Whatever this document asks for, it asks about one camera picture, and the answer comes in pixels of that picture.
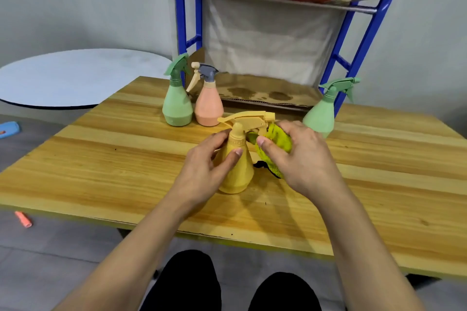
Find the person's right hand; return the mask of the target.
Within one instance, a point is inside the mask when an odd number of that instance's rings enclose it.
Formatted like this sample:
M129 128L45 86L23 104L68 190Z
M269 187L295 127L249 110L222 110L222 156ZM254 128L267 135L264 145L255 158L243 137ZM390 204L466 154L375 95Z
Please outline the person's right hand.
M277 123L292 140L290 163L283 179L294 191L320 207L336 202L349 189L320 133L300 121Z

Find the yellow-green cleaning cloth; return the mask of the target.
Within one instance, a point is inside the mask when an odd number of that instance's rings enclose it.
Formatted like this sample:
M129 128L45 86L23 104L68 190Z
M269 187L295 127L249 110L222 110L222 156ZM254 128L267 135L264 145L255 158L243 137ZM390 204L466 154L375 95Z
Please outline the yellow-green cleaning cloth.
M273 160L256 143L258 136L259 134L254 131L248 131L246 133L247 142L254 144L255 151L259 156L259 160L253 164L253 167L268 169L276 178L282 179L283 173L279 170ZM290 136L288 136L278 125L274 123L270 124L267 128L265 137L270 139L283 151L290 153L292 149L292 140Z

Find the yellow spray bottle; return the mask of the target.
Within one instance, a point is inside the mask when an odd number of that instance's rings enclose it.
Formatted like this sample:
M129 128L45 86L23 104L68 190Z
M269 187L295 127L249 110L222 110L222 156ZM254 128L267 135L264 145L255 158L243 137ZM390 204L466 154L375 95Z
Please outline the yellow spray bottle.
M269 124L276 120L274 112L244 111L228 117L219 117L219 123L231 128L227 143L220 148L214 158L218 166L234 149L242 149L237 164L227 174L219 190L226 194L237 194L245 190L254 176L254 164L247 146L247 134L266 134Z

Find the person's left forearm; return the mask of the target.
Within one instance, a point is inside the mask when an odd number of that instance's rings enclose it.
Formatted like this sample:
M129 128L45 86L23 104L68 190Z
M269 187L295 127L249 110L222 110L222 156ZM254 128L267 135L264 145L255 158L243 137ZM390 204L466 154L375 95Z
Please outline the person's left forearm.
M52 311L137 311L167 246L197 204L193 194L170 190Z

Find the pink spray bottle grey nozzle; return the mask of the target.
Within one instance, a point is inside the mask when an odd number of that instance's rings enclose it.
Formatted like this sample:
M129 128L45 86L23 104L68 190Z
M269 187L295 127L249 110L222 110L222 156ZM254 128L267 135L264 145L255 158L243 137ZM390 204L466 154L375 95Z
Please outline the pink spray bottle grey nozzle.
M200 62L192 62L191 67L194 75L186 91L189 93L201 79L204 80L195 103L195 118L202 126L217 126L218 118L224 114L224 107L215 82L215 76L219 71L214 66Z

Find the stained brown cardboard sheet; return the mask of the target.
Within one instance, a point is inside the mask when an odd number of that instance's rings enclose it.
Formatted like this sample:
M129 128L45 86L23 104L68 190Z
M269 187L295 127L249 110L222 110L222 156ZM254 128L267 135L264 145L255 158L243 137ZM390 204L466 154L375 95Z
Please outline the stained brown cardboard sheet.
M225 102L255 103L264 107L304 112L317 105L323 97L313 86L252 74L219 72L215 82Z

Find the green spray bottle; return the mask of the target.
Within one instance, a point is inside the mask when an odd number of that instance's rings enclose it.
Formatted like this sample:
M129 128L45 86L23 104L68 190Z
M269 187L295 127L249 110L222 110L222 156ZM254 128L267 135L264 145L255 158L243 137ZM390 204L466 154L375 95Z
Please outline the green spray bottle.
M353 102L353 87L360 82L358 77L346 77L319 85L324 89L323 98L308 111L302 123L327 138L334 129L337 96L342 93Z
M188 53L180 54L166 69L164 75L170 79L163 102L162 113L168 125L182 127L189 125L193 116L192 103L184 88L181 72L188 72Z

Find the white fabric sheet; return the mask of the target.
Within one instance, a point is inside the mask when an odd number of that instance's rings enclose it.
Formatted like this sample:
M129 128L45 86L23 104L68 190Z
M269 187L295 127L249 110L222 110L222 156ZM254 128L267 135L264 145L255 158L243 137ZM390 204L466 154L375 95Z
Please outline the white fabric sheet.
M207 62L221 71L319 82L344 11L264 0L204 0Z

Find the person's left leg black trousers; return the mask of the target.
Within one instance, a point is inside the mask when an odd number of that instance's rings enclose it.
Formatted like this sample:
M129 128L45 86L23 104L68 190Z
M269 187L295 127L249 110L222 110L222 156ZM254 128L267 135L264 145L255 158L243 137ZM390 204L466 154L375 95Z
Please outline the person's left leg black trousers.
M139 311L221 309L221 286L211 257L200 250L190 249L171 257Z

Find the person's leg black trousers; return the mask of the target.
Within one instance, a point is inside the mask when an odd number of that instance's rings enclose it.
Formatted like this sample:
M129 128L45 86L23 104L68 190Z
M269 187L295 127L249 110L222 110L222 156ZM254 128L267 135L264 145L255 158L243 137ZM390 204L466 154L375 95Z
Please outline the person's leg black trousers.
M314 290L293 273L276 272L256 290L248 311L322 311Z
M221 309L221 286L211 257L200 250L190 249L171 257L139 311Z

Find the person's right leg black trousers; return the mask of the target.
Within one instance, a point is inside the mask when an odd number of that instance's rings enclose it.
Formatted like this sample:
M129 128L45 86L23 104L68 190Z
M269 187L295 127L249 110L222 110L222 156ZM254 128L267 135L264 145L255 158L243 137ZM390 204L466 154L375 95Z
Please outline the person's right leg black trousers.
M276 272L256 290L248 311L322 311L314 290L293 273Z

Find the blue metal shelf rack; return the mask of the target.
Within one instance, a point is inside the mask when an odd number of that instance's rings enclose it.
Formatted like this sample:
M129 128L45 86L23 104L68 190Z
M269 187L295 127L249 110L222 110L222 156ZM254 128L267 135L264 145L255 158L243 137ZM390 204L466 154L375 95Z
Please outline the blue metal shelf rack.
M392 1L368 0L359 2L360 6L370 7L375 11L374 14L338 9L344 11L345 16L334 46L329 54L319 82L308 86L317 88L323 95L324 89L319 88L319 85L333 81L338 77L357 77L359 68ZM189 52L190 62L207 62L207 51L204 43L204 0L174 0L174 2L178 52Z

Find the round white table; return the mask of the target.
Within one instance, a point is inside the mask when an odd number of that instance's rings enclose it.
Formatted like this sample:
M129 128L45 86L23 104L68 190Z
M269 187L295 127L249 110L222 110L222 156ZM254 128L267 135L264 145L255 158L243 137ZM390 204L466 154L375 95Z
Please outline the round white table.
M171 60L128 49L78 49L29 57L0 68L0 101L39 109L90 108L136 78L167 79Z

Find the orange marker pen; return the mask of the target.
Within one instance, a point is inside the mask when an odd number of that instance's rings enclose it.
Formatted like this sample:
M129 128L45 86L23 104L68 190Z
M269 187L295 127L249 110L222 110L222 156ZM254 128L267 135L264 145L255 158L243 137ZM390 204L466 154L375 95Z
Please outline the orange marker pen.
M29 217L27 217L25 213L15 211L15 216L18 218L18 220L24 228L30 228L33 226L32 221L29 219Z

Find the light blue plastic object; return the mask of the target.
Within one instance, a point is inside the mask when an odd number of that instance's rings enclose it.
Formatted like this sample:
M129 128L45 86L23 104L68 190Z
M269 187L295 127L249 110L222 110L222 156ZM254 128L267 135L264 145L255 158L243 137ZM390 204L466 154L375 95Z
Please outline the light blue plastic object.
M8 121L5 123L0 123L0 139L8 138L19 134L21 128L18 122Z

